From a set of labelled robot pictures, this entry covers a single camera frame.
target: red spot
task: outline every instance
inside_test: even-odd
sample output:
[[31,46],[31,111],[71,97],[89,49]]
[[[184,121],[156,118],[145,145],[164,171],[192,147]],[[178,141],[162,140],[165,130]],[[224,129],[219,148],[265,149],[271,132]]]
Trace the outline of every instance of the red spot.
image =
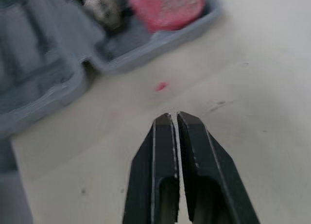
[[155,91],[159,92],[161,90],[163,90],[165,87],[167,87],[169,84],[167,82],[160,82],[156,87],[155,87]]

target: silver metal object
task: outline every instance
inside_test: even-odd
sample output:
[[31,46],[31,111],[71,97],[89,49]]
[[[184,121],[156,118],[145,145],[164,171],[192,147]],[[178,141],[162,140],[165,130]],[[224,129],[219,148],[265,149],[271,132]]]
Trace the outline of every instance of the silver metal object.
[[83,0],[84,7],[94,18],[110,30],[121,26],[121,8],[116,0]]

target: red object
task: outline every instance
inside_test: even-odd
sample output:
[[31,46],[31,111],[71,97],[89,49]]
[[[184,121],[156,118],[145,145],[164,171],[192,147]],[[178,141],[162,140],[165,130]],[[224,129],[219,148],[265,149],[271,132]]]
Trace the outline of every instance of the red object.
[[168,84],[167,82],[160,82],[160,83],[156,86],[155,90],[156,90],[157,92],[159,92],[159,91],[163,90],[165,87],[167,87],[168,85],[169,85],[169,84]]
[[205,0],[129,0],[151,33],[179,30],[198,19]]

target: white surface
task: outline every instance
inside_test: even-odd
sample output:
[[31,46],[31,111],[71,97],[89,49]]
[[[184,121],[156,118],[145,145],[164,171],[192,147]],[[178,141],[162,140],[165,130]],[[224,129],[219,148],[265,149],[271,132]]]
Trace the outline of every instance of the white surface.
[[[311,223],[310,0],[222,1],[225,16],[202,38],[98,77],[15,137],[36,224],[121,223],[131,159],[153,119],[176,110],[230,153],[262,223]],[[180,206],[189,223],[184,197]]]

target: gray plastic case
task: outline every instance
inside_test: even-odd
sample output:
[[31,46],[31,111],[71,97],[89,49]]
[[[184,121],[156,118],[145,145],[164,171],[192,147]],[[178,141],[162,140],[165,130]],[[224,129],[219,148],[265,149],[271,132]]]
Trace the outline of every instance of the gray plastic case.
[[128,72],[199,37],[219,14],[207,0],[201,18],[149,34],[127,0],[124,28],[104,30],[77,0],[0,0],[0,137],[77,99],[87,89],[82,62],[105,73]]

